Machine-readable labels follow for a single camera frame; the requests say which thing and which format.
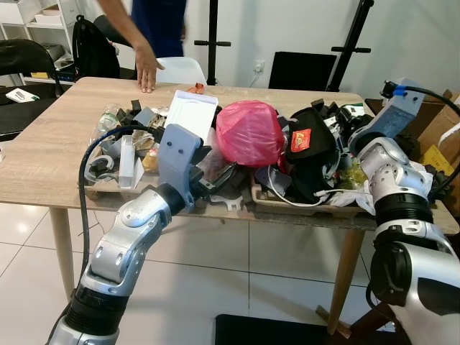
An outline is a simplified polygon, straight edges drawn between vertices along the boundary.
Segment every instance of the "electrical outlet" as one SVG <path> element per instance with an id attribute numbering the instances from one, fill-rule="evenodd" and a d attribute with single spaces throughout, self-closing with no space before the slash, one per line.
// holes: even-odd
<path id="1" fill-rule="evenodd" d="M 264 71 L 265 61 L 264 60 L 255 60 L 254 61 L 254 72 L 262 73 Z"/>

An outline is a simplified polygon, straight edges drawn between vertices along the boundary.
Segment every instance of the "pink plastic bag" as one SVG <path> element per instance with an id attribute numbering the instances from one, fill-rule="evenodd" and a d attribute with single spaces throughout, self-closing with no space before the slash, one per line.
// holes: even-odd
<path id="1" fill-rule="evenodd" d="M 284 145 L 277 114 L 260 101 L 241 101 L 217 116 L 217 142 L 229 162 L 247 167 L 275 164 Z"/>

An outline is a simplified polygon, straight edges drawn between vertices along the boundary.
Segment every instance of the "blue shirt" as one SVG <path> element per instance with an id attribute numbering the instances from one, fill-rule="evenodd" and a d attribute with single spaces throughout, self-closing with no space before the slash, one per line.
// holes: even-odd
<path id="1" fill-rule="evenodd" d="M 183 56 L 180 36 L 187 0 L 133 0 L 132 19 L 157 58 Z"/>

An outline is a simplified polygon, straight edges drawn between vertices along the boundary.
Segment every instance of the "plastic bottle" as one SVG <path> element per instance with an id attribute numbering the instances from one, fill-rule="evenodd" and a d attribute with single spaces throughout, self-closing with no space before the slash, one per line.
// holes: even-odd
<path id="1" fill-rule="evenodd" d="M 116 103 L 110 103 L 106 105 L 106 108 L 103 110 L 103 114 L 91 135 L 89 141 L 90 145 L 93 144 L 93 142 L 95 142 L 101 135 L 104 135 L 116 127 L 118 124 L 116 115 L 120 108 L 121 106 Z"/>

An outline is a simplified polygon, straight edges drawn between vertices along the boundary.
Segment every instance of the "red label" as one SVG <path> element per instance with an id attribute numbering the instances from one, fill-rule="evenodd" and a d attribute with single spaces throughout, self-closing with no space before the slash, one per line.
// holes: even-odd
<path id="1" fill-rule="evenodd" d="M 293 133 L 293 138 L 290 142 L 291 152 L 300 152 L 310 147 L 311 129 L 304 129 Z"/>

